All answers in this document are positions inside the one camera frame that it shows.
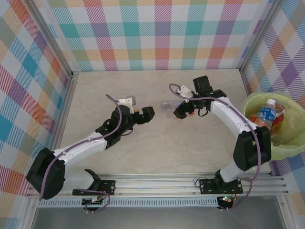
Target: beige tabletop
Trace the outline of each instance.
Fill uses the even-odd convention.
[[[203,75],[209,77],[214,90],[223,90],[236,108],[242,108],[246,92],[238,70],[80,73],[61,147],[87,137],[110,118],[115,105],[105,94],[115,99],[135,95],[134,109],[153,106],[155,116],[149,123],[135,125],[132,134],[82,160],[68,173],[85,168],[98,174],[216,172],[229,164],[235,138],[217,116],[195,114],[179,120],[161,110],[162,102],[177,101],[168,89],[170,83],[194,90],[193,79]],[[262,171],[270,171],[268,163]]]

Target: metal floor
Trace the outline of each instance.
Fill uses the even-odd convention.
[[[229,212],[216,207],[38,208],[32,229],[285,229],[276,197],[249,197]]]

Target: water bottle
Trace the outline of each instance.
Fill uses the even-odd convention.
[[[276,118],[276,114],[275,100],[268,99],[266,105],[259,109],[255,124],[258,126],[267,126],[267,128],[270,130],[272,127],[272,122]]]

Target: blue bottle label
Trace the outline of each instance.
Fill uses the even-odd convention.
[[[273,122],[276,118],[276,110],[263,106],[259,110],[257,117],[267,119],[267,120]]]

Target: white bottle cap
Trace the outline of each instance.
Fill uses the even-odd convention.
[[[268,99],[267,104],[275,105],[275,100],[274,99]]]

